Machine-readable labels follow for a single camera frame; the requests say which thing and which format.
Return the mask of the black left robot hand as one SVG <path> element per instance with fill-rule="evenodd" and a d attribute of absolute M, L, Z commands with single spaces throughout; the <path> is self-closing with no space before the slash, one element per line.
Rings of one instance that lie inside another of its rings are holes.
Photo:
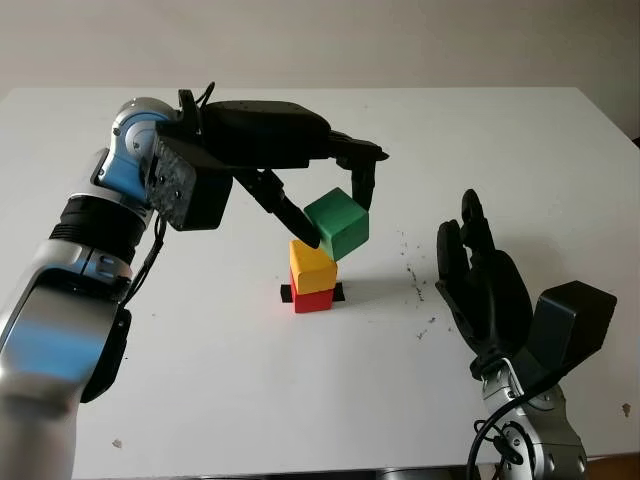
<path fill-rule="evenodd" d="M 317 248 L 321 233 L 287 198 L 277 169 L 333 158 L 351 172 L 351 198 L 370 209 L 376 165 L 389 157 L 380 146 L 335 131 L 323 117 L 292 102 L 218 101 L 203 106 L 200 115 L 208 152 L 306 245 Z"/>

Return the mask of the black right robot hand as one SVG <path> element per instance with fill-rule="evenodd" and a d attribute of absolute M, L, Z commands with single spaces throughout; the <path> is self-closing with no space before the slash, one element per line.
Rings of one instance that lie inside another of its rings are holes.
<path fill-rule="evenodd" d="M 475 353 L 472 377 L 480 378 L 525 344 L 533 310 L 512 258 L 495 247 L 477 193 L 461 201 L 462 221 L 449 220 L 437 233 L 436 288 L 466 344 Z"/>

